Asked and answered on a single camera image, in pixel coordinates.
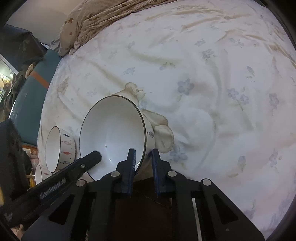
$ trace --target bed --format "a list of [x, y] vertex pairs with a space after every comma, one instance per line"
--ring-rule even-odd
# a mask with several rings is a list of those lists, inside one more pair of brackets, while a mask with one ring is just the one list
[[[39, 161], [46, 166], [53, 126], [79, 150], [90, 108], [125, 96], [151, 122], [161, 158], [187, 178], [210, 178], [267, 239], [296, 194], [295, 59], [282, 25], [254, 1], [179, 0], [131, 13], [60, 61]], [[137, 178], [151, 175], [146, 163]]]

